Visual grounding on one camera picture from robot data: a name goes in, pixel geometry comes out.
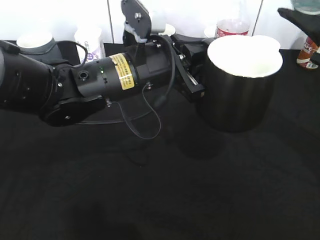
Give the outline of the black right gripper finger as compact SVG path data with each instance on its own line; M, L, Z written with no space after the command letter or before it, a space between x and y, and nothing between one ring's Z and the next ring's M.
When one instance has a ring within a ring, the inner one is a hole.
M309 15L297 10L278 8L279 15L297 26L319 47L320 46L320 16Z

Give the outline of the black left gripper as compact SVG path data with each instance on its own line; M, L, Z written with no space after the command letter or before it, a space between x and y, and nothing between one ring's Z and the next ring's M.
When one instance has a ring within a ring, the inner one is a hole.
M133 35L125 33L124 57L134 81L129 92L166 86L158 100L168 100L172 89L176 89L189 102L197 102L205 94L201 71L205 52L214 40L173 34L151 35L146 43L137 43Z

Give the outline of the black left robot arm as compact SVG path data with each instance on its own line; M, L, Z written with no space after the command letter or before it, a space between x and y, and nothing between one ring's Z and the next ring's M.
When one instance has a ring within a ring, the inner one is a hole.
M191 101L205 88L189 73L192 58L182 50L195 45L205 51L211 39L179 34L153 35L144 44L92 62L71 65L59 59L41 62L7 41L0 43L0 108L38 116L53 127L85 124L108 105L147 89L167 86Z

